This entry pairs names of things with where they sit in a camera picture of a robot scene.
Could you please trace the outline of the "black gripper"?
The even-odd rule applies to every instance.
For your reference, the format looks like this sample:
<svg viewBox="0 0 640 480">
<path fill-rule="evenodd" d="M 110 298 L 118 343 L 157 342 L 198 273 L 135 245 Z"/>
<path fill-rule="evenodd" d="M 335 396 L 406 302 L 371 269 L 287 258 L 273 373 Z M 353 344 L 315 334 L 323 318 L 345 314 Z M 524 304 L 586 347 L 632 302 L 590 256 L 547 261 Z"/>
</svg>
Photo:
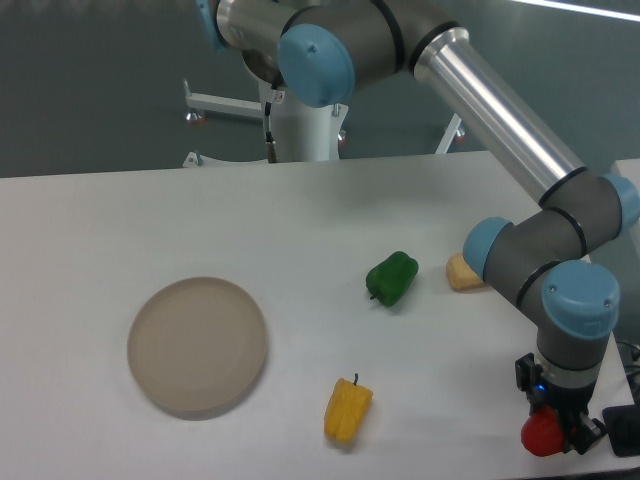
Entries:
<svg viewBox="0 0 640 480">
<path fill-rule="evenodd" d="M 589 416 L 589 402 L 596 381 L 575 377 L 554 376 L 542 368 L 539 384 L 528 394 L 529 415 L 542 407 L 550 407 L 557 415 L 565 435 L 564 452 L 579 455 L 595 447 L 605 437 L 605 424 Z"/>
</svg>

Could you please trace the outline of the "silver and grey robot arm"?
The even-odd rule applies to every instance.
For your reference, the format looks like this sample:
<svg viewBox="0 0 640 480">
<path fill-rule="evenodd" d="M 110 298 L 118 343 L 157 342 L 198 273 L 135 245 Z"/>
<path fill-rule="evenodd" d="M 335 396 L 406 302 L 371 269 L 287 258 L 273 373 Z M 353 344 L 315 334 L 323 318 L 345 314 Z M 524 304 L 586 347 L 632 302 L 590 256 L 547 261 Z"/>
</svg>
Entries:
<svg viewBox="0 0 640 480">
<path fill-rule="evenodd" d="M 537 327 L 517 360 L 530 405 L 521 431 L 534 455 L 589 451 L 608 438 L 639 452 L 637 406 L 588 413 L 620 287 L 586 256 L 639 220 L 639 192 L 596 176 L 473 49 L 457 21 L 428 1 L 200 1 L 209 44 L 242 53 L 260 83 L 258 116 L 272 163 L 338 155 L 338 110 L 360 88 L 399 72 L 430 84 L 539 205 L 520 224 L 499 217 L 467 236 L 471 270 Z"/>
</svg>

